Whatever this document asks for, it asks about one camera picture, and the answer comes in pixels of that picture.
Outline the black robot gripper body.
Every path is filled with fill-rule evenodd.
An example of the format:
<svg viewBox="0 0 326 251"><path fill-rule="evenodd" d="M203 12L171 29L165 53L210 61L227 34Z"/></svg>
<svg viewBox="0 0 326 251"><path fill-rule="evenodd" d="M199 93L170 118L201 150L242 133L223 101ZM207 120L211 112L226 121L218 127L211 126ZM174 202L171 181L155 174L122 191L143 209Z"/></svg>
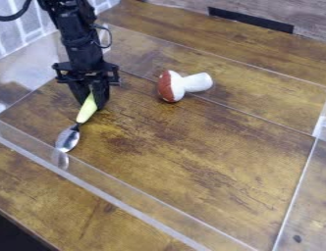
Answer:
<svg viewBox="0 0 326 251"><path fill-rule="evenodd" d="M67 52L68 60L53 63L51 68L56 72L60 83L90 81L104 76L111 84L119 82L118 66L103 59L102 50L106 49L96 39L65 40L60 39Z"/></svg>

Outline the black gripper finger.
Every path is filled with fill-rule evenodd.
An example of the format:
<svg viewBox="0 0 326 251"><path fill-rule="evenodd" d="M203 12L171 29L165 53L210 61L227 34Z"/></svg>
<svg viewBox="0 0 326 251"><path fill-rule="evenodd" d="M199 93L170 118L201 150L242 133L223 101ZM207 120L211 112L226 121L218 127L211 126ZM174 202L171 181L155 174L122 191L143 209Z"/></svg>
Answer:
<svg viewBox="0 0 326 251"><path fill-rule="evenodd" d="M108 100L108 84L104 80L99 79L92 82L92 95L100 110Z"/></svg>
<svg viewBox="0 0 326 251"><path fill-rule="evenodd" d="M86 81L71 81L67 85L78 103L83 104L91 93L90 84Z"/></svg>

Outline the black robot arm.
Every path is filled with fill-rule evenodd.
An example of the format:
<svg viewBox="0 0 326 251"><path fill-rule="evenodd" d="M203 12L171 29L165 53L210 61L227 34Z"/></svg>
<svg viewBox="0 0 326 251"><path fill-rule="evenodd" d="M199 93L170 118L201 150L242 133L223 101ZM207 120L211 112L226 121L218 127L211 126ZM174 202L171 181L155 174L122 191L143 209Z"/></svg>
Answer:
<svg viewBox="0 0 326 251"><path fill-rule="evenodd" d="M65 83L83 104L90 94L100 110L108 100L108 87L119 83L119 67L103 59L96 15L87 0L37 0L60 33L67 62L53 63L56 81Z"/></svg>

